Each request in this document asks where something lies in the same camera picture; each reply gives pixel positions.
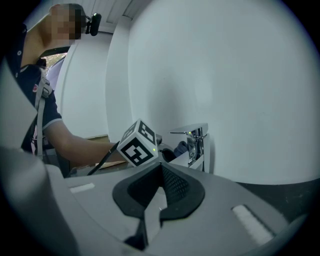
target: man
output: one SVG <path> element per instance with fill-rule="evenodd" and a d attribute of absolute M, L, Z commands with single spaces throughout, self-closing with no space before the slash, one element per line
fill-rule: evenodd
<path fill-rule="evenodd" d="M 36 65 L 40 55 L 48 49 L 70 45 L 81 37 L 85 27 L 86 15 L 79 4 L 52 6 L 49 14 L 28 32 L 24 24 L 21 26 L 16 41 L 7 54 L 7 61 L 19 87 L 33 106 L 41 79 L 40 67 Z M 82 165 L 99 163 L 114 145 L 71 134 L 57 112 L 53 92 L 45 100 L 42 130 L 61 156 Z M 34 130 L 30 128 L 22 143 L 23 150 L 32 152 L 33 134 Z M 124 161 L 124 158 L 115 151 L 109 161 Z"/>

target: faucet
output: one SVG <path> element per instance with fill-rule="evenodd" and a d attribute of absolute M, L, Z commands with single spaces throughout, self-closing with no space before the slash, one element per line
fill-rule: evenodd
<path fill-rule="evenodd" d="M 170 134 L 186 135 L 188 150 L 187 166 L 192 168 L 192 165 L 199 161 L 198 163 L 201 164 L 200 170 L 206 173 L 209 172 L 210 164 L 210 140 L 207 132 L 207 123 L 191 124 L 169 131 Z"/>

